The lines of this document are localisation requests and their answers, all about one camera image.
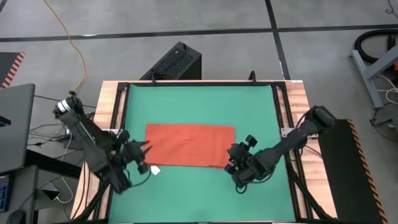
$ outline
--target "black box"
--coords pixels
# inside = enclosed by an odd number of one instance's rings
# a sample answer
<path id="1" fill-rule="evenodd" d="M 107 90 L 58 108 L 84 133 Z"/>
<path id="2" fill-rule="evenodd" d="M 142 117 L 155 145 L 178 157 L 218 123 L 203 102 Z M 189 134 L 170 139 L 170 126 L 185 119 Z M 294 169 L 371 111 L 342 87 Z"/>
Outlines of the black box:
<path id="1" fill-rule="evenodd" d="M 201 53 L 178 42 L 140 80 L 201 80 Z"/>
<path id="2" fill-rule="evenodd" d="M 338 219 L 387 223 L 354 123 L 337 120 L 318 142 Z"/>

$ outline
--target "concrete floor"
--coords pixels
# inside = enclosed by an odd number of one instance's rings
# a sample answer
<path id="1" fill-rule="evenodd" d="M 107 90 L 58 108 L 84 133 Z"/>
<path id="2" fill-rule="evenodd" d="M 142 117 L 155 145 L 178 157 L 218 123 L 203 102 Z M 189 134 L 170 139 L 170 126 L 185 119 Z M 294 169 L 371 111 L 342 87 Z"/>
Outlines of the concrete floor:
<path id="1" fill-rule="evenodd" d="M 123 34 L 203 29 L 271 28 L 263 0 L 50 0 L 71 35 Z M 387 1 L 372 0 L 271 0 L 278 27 L 362 26 L 397 24 L 384 11 Z M 65 35 L 41 0 L 8 0 L 0 12 L 0 41 L 6 37 L 48 37 Z M 311 105 L 325 105 L 339 118 L 356 125 L 369 168 L 390 223 L 398 223 L 398 145 L 380 137 L 371 127 L 371 101 L 363 81 L 348 58 L 357 36 L 366 30 L 281 32 L 280 40 L 293 80 L 303 80 Z M 124 39 L 77 40 L 85 56 L 87 79 L 79 97 L 95 106 L 103 80 L 140 78 L 176 42 L 182 41 L 203 54 L 203 79 L 246 79 L 255 70 L 260 79 L 283 79 L 272 33 L 185 35 Z M 374 56 L 385 51 L 385 38 L 364 43 Z M 25 59 L 12 85 L 35 83 L 36 95 L 61 99 L 79 81 L 81 62 L 66 40 L 0 42 L 0 52 L 25 52 Z M 383 81 L 381 87 L 389 88 Z M 31 126 L 56 123 L 51 111 L 55 101 L 35 98 Z M 396 110 L 392 105 L 389 110 Z M 42 132 L 54 133 L 56 127 Z M 398 141 L 398 135 L 381 131 Z M 57 157 L 59 144 L 32 147 Z M 81 154 L 67 156 L 78 162 Z M 41 183 L 51 179 L 41 172 Z M 69 193 L 61 180 L 63 200 Z M 77 181 L 68 179 L 74 190 Z M 42 210 L 39 223 L 65 221 L 59 204 Z M 72 204 L 67 205 L 70 214 Z"/>

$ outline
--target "black stand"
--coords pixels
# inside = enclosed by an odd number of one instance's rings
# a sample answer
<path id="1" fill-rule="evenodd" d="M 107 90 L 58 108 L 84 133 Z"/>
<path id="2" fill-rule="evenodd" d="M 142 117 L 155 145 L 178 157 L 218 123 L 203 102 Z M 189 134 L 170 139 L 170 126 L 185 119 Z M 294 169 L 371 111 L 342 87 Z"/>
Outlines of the black stand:
<path id="1" fill-rule="evenodd" d="M 80 178 L 80 167 L 26 149 L 25 166 L 31 165 L 36 165 L 40 170 L 46 170 L 62 176 Z"/>

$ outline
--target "green tabletop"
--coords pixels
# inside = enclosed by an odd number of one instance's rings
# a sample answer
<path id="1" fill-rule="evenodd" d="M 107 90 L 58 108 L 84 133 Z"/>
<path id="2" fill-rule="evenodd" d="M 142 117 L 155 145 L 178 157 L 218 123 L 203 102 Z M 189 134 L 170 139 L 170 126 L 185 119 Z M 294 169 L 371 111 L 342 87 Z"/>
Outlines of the green tabletop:
<path id="1" fill-rule="evenodd" d="M 280 140 L 270 86 L 131 85 L 125 128 L 142 141 L 149 123 L 234 126 L 236 142 L 248 134 L 258 140 L 251 152 Z M 127 168 L 133 184 L 147 176 L 135 164 Z M 269 181 L 248 185 L 242 195 L 223 169 L 159 168 L 144 185 L 113 193 L 109 223 L 294 220 L 283 159 Z"/>

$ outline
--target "orange towel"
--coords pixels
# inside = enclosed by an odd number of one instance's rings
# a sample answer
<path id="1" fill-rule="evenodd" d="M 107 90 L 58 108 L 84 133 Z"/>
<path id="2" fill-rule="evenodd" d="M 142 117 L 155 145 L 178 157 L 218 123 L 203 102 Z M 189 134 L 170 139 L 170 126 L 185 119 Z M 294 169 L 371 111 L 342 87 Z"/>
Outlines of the orange towel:
<path id="1" fill-rule="evenodd" d="M 233 126 L 147 124 L 145 140 L 152 146 L 146 154 L 148 164 L 223 169 L 235 130 Z"/>

